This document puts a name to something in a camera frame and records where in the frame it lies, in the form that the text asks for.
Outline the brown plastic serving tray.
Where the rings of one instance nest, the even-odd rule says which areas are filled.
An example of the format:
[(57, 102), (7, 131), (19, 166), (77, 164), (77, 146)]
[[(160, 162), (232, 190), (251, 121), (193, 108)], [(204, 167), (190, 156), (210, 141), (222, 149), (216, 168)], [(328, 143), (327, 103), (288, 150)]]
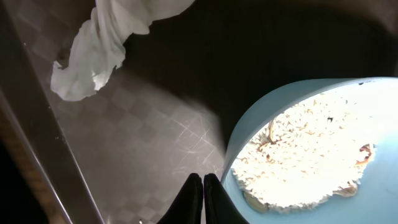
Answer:
[(275, 88), (397, 75), (396, 1), (196, 1), (132, 35), (97, 94), (63, 101), (52, 64), (94, 6), (1, 2), (1, 91), (22, 128), (2, 138), (72, 223), (156, 223), (190, 173), (223, 173), (236, 123)]

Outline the light blue bowl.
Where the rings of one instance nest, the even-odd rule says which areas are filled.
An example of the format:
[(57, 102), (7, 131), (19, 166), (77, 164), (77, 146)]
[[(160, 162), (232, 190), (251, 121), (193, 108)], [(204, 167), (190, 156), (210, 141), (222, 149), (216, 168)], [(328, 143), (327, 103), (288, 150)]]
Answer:
[[(332, 197), (312, 211), (257, 213), (245, 202), (230, 171), (233, 161), (277, 113), (328, 90), (358, 100), (360, 110), (377, 121), (376, 156), (364, 172), (359, 192), (351, 198)], [(242, 115), (231, 134), (221, 183), (249, 223), (397, 223), (397, 78), (303, 80), (264, 95)]]

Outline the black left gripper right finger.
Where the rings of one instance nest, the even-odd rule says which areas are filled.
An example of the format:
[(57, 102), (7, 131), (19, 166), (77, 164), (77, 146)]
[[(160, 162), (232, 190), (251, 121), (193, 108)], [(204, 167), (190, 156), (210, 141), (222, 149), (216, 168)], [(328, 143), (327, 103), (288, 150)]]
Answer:
[(215, 174), (204, 177), (206, 224), (248, 224)]

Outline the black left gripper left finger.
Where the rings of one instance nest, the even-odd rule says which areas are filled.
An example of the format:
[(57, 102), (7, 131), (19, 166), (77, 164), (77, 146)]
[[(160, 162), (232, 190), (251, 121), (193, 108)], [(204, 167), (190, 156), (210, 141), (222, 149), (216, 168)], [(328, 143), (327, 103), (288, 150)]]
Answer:
[(203, 208), (203, 183), (196, 173), (191, 173), (157, 224), (200, 224)]

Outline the rice leftovers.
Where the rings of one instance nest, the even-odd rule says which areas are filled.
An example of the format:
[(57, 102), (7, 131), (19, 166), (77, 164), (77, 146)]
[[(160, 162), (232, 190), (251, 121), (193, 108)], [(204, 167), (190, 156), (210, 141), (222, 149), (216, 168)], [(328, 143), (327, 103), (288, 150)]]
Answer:
[(243, 147), (231, 171), (257, 212), (311, 210), (357, 194), (374, 159), (372, 117), (337, 92), (309, 97), (271, 119)]

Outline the white napkin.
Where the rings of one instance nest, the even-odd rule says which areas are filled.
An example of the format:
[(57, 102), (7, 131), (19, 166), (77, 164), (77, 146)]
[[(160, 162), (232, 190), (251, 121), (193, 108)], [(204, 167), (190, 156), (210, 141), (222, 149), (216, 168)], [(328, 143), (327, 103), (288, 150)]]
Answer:
[(104, 87), (122, 66), (131, 34), (147, 35), (154, 21), (181, 14), (193, 0), (96, 0), (75, 36), (68, 66), (53, 63), (50, 89), (65, 101), (80, 101)]

